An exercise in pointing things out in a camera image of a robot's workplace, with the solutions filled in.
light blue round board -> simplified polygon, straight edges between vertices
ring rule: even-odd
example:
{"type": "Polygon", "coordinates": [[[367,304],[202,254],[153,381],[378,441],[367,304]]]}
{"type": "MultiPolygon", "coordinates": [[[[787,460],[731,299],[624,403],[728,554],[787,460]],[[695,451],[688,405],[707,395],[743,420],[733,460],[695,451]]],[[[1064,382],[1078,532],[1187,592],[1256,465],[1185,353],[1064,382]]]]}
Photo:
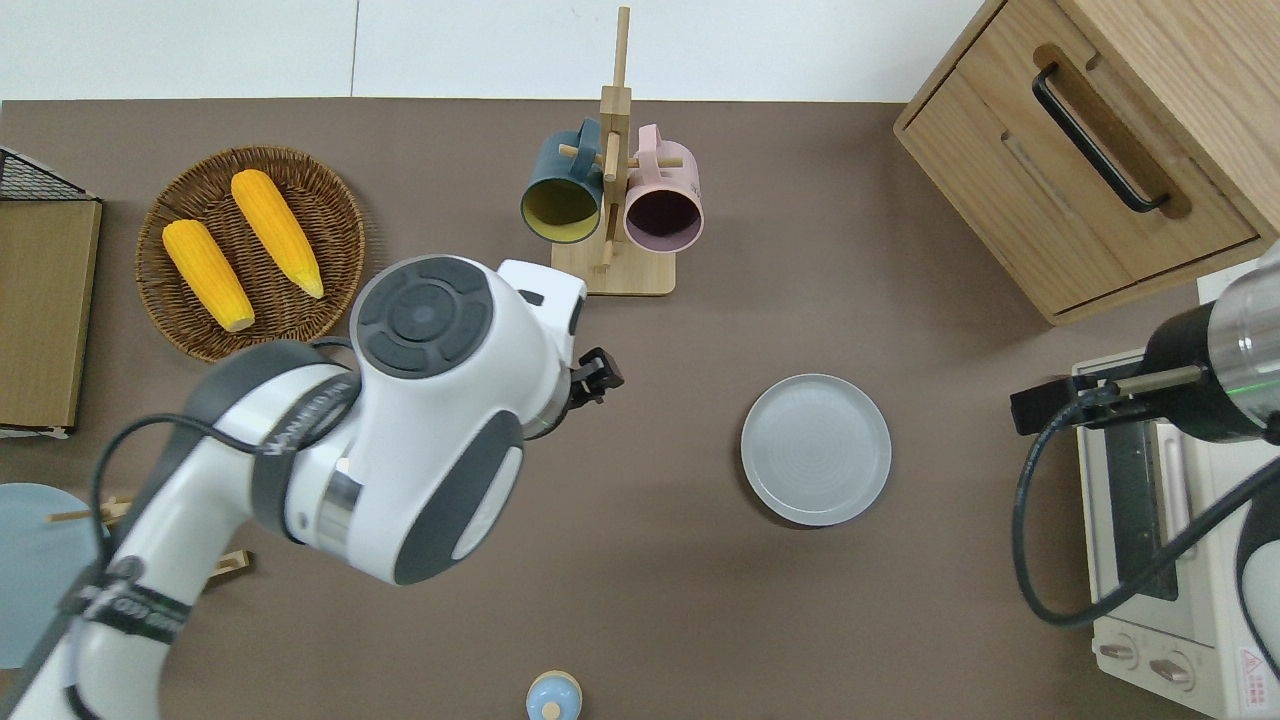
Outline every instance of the light blue round board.
{"type": "Polygon", "coordinates": [[[87,509],[54,487],[0,484],[0,667],[22,667],[58,601],[97,551],[91,520],[50,523],[47,516],[87,509]]]}

brown table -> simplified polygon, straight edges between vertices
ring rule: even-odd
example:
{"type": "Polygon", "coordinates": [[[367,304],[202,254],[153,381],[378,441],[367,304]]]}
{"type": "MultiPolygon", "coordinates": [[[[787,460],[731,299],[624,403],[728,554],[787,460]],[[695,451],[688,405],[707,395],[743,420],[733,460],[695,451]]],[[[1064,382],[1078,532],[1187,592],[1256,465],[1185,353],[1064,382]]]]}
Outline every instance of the brown table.
{"type": "MultiPolygon", "coordinates": [[[[225,147],[287,145],[337,170],[370,220],[371,275],[453,252],[547,261],[517,202],[538,142],[595,102],[5,102],[0,142],[106,200],[81,401],[68,441],[0,441],[0,482],[84,498],[128,419],[177,410],[206,366],[152,327],[133,281],[151,200],[225,147]]],[[[541,671],[585,717],[1194,717],[1097,670],[1089,630],[1018,594],[1009,516],[1029,441],[1010,392],[1140,346],[1183,287],[1051,328],[893,140],[899,105],[636,102],[694,150],[707,232],[675,293],[596,297],[579,351],[627,384],[529,447],[467,562],[389,587],[256,525],[257,571],[205,594],[165,670],[173,717],[524,717],[541,671]],[[772,383],[822,372],[882,409],[893,466],[864,515],[772,521],[739,433],[772,383]]],[[[338,329],[344,332],[346,319],[338,329]]],[[[136,489],[163,430],[109,474],[136,489]]],[[[1074,447],[1052,448],[1030,521],[1037,579],[1087,598],[1074,447]]],[[[13,674],[0,674],[0,687],[13,674]]]]}

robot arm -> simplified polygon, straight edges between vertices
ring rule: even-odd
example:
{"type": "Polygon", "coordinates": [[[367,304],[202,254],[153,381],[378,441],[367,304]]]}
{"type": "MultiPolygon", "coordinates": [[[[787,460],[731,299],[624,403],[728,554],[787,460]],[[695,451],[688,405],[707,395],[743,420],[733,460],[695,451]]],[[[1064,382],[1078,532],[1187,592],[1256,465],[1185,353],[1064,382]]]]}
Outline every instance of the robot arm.
{"type": "Polygon", "coordinates": [[[183,415],[252,452],[175,429],[110,561],[72,588],[0,716],[159,717],[169,644],[250,518],[396,584],[467,557],[524,441],[622,383],[599,348],[570,366],[585,295],[527,263],[419,258],[356,300],[358,373],[288,341],[215,365],[183,415]]]}
{"type": "MultiPolygon", "coordinates": [[[[1258,268],[1231,283],[1217,301],[1171,318],[1157,328],[1133,377],[1068,378],[1018,393],[1011,401],[1015,425],[1023,434],[1039,432],[1055,414],[1055,406],[1069,404],[1062,418],[1074,425],[1103,428],[1167,418],[1184,433],[1207,442],[1261,437],[1280,445],[1280,245],[1272,246],[1258,268]],[[1082,392],[1092,393],[1096,400],[1083,400],[1082,392]]],[[[1272,673],[1280,676],[1276,659],[1280,652],[1280,460],[1248,479],[1242,478],[1242,483],[1202,518],[1225,518],[1249,501],[1249,496],[1252,505],[1236,548],[1236,587],[1249,628],[1272,673]]],[[[1015,512],[1015,532],[1020,528],[1018,516],[1015,512]]],[[[1215,523],[1197,532],[1207,532],[1215,523]]],[[[1194,542],[1190,530],[1174,538],[1161,555],[1187,542],[1194,542]]],[[[1020,562],[1015,546],[1015,564],[1020,562]]],[[[1019,575],[1023,582],[1021,570],[1019,575]]],[[[1023,589],[1028,594],[1025,583],[1023,589]]],[[[1100,600],[1079,614],[1052,616],[1052,611],[1044,610],[1052,618],[1041,616],[1056,624],[1075,624],[1087,614],[1101,612],[1110,600],[1123,602],[1123,594],[1100,600]]],[[[1033,609],[1043,607],[1033,592],[1028,602],[1033,609]]]]}

black drawer handle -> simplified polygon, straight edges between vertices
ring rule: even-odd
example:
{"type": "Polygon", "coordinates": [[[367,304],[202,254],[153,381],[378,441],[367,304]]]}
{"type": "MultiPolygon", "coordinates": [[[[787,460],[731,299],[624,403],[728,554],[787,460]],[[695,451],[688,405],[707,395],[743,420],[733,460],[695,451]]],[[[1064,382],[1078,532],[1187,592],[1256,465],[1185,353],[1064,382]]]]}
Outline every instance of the black drawer handle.
{"type": "Polygon", "coordinates": [[[1084,159],[1093,165],[1093,169],[1097,170],[1100,176],[1102,176],[1102,179],[1106,181],[1107,186],[1110,186],[1112,191],[1115,191],[1116,196],[1120,197],[1120,201],[1124,202],[1126,208],[1134,213],[1149,213],[1164,205],[1165,201],[1169,200],[1167,192],[1155,200],[1147,200],[1146,197],[1138,195],[1138,191],[1129,184],[1129,181],[1120,174],[1120,170],[1115,167],[1115,164],[1111,163],[1105,152],[1102,152],[1098,143],[1089,137],[1089,133],[1085,132],[1071,113],[1062,106],[1062,102],[1059,101],[1057,96],[1055,96],[1053,91],[1048,87],[1048,78],[1056,69],[1057,63],[1050,63],[1048,67],[1036,76],[1036,82],[1032,83],[1032,95],[1034,95],[1036,100],[1038,100],[1041,106],[1044,108],[1048,117],[1053,118],[1057,127],[1062,128],[1062,132],[1066,135],[1068,140],[1071,141],[1071,145],[1075,145],[1075,149],[1080,151],[1080,155],[1084,155],[1084,159]]]}

corn cob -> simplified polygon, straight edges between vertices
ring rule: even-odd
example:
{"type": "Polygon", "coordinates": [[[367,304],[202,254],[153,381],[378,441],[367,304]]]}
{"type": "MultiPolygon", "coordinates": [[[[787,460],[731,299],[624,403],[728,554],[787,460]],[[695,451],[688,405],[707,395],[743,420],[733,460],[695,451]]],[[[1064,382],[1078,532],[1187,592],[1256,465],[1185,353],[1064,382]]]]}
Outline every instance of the corn cob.
{"type": "Polygon", "coordinates": [[[182,279],[219,325],[234,333],[253,324],[253,307],[209,228],[200,220],[174,220],[161,238],[182,279]]]}
{"type": "Polygon", "coordinates": [[[284,277],[311,297],[324,297],[311,243],[275,182],[262,170],[241,170],[232,176],[232,197],[284,277]]]}

